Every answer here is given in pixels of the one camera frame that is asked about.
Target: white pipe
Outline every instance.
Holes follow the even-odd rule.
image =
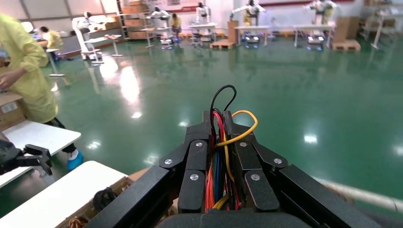
[[[357,188],[353,188],[347,185],[334,183],[319,178],[315,178],[319,183],[323,184],[325,187],[330,188],[336,192],[341,193],[347,197],[373,204],[382,208],[393,210],[399,213],[403,213],[403,200],[384,196],[370,191],[365,191]]]

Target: yellow wire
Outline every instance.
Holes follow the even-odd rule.
[[[247,113],[247,114],[249,114],[249,115],[253,118],[253,120],[255,121],[255,124],[254,124],[251,128],[249,128],[249,130],[245,131],[243,134],[241,134],[241,135],[239,135],[239,136],[237,136],[237,137],[235,137],[235,138],[233,138],[233,139],[231,139],[231,140],[228,140],[228,141],[227,141],[226,132],[224,132],[224,139],[223,139],[223,142],[221,142],[221,143],[215,145],[216,147],[224,146],[224,151],[225,151],[225,163],[226,163],[226,165],[227,165],[228,174],[229,174],[229,176],[230,176],[230,178],[231,178],[232,181],[234,181],[234,176],[232,175],[232,172],[231,172],[231,169],[230,169],[230,157],[229,157],[229,155],[228,155],[228,146],[227,146],[227,145],[230,144],[230,143],[233,143],[233,142],[235,142],[235,141],[238,141],[238,140],[242,139],[243,137],[247,136],[248,134],[250,134],[250,133],[256,128],[256,126],[258,126],[258,119],[255,117],[255,115],[254,115],[253,113],[251,113],[251,112],[249,112],[249,111],[240,110],[240,111],[234,112],[234,113],[232,114],[232,117],[234,117],[234,116],[236,116],[236,115],[238,115],[238,114],[240,114],[240,113]]]
[[[230,140],[228,140],[228,141],[226,141],[226,142],[221,142],[221,143],[215,145],[216,147],[228,145],[228,144],[230,144],[230,143],[233,143],[233,142],[235,142],[235,141],[238,141],[238,140],[242,139],[243,137],[247,136],[248,134],[250,134],[250,133],[258,126],[258,120],[257,120],[257,118],[255,117],[255,115],[254,115],[253,113],[251,113],[251,112],[249,112],[249,111],[246,111],[246,110],[237,111],[237,112],[235,112],[235,113],[232,114],[232,117],[238,115],[239,113],[247,113],[247,114],[249,114],[249,115],[253,118],[253,120],[255,121],[255,124],[254,124],[251,128],[249,128],[249,130],[245,131],[243,134],[238,135],[237,137],[235,137],[235,138],[233,138],[233,139],[230,139]]]
[[[228,194],[225,195],[223,198],[221,198],[215,205],[213,208],[217,208],[218,210],[221,209],[221,207],[224,205],[225,201],[228,200]]]

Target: red stripe on wall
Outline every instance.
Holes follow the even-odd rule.
[[[333,0],[333,2],[353,2],[354,0]],[[295,5],[306,5],[312,1],[288,1],[288,2],[273,2],[273,3],[263,3],[262,7],[275,7],[275,6],[295,6]],[[195,12],[197,6],[182,7],[181,9],[168,10],[170,13],[186,13]]]

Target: green epoxy floor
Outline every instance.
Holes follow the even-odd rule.
[[[233,84],[230,110],[256,115],[261,144],[312,176],[402,199],[403,42],[384,51],[362,44],[360,53],[343,53],[294,48],[292,40],[229,51],[124,43],[124,57],[106,48],[105,64],[94,68],[76,57],[59,64],[65,79],[49,81],[59,119],[82,133],[76,146],[87,161],[126,174],[151,166],[183,142],[184,126],[201,122],[215,91]],[[231,96],[224,91],[217,107]],[[67,156],[52,161],[59,179]],[[0,217],[45,187],[31,171],[1,188]]]

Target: white desk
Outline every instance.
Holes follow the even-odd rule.
[[[57,128],[41,123],[24,121],[3,131],[16,148],[23,149],[32,144],[48,149],[50,155],[61,151],[80,138],[81,133]],[[21,176],[32,167],[19,167],[0,176],[0,188]]]
[[[331,31],[335,29],[336,25],[295,25],[295,41],[294,46],[297,47],[298,44],[298,32],[304,30],[318,30],[318,31],[329,31],[327,36],[326,46],[330,46]]]
[[[379,26],[378,26],[378,29],[376,30],[375,40],[371,44],[371,46],[373,48],[378,49],[378,41],[379,41],[379,38],[382,33],[382,28],[384,26],[384,20],[385,19],[398,19],[398,18],[403,18],[403,14],[383,14],[383,15],[379,16],[379,20],[378,20]]]
[[[259,25],[259,26],[238,26],[235,27],[239,31],[256,31],[256,32],[264,32],[264,45],[267,45],[267,34],[269,32],[269,27],[267,25]]]
[[[189,28],[191,29],[210,29],[214,31],[214,41],[217,41],[217,33],[215,32],[215,27],[217,26],[217,23],[208,23],[204,25],[190,25]],[[194,33],[192,32],[192,44],[194,44]]]
[[[146,46],[145,48],[151,48],[152,46],[154,46],[154,45],[151,45],[151,42],[150,42],[150,36],[149,36],[150,33],[163,33],[163,32],[166,32],[167,36],[169,36],[171,34],[171,29],[172,29],[172,27],[146,28],[146,29],[144,28],[144,29],[140,30],[140,31],[145,32],[145,35],[147,37],[148,46]]]
[[[122,36],[122,35],[114,35],[114,37],[116,37],[116,38],[119,38],[119,37],[121,37],[121,36]],[[120,55],[120,54],[117,52],[116,40],[115,40],[115,39],[110,39],[110,38],[108,38],[108,37],[99,37],[99,38],[95,38],[95,39],[90,39],[90,40],[84,41],[84,43],[86,43],[86,44],[94,44],[94,43],[102,42],[102,41],[105,41],[105,40],[111,40],[112,43],[113,43],[113,46],[114,46],[114,49],[115,49],[115,54],[112,55],[112,56],[115,56],[115,57],[123,56],[123,55]],[[99,49],[94,49],[93,51],[89,51],[88,53],[93,53],[93,54],[95,55],[96,61],[93,61],[92,63],[94,63],[94,64],[102,64],[102,63],[104,63],[104,62],[99,61],[98,56],[96,55],[96,52],[97,52],[97,51],[99,51]]]
[[[1,228],[54,228],[126,175],[87,161],[0,219]]]
[[[56,52],[59,51],[59,49],[46,49],[46,54],[48,55],[50,64],[52,65],[53,69],[53,74],[50,74],[49,76],[51,77],[63,77],[64,74],[59,74],[58,69],[56,68],[55,61],[53,61],[53,58],[51,56],[51,52]]]

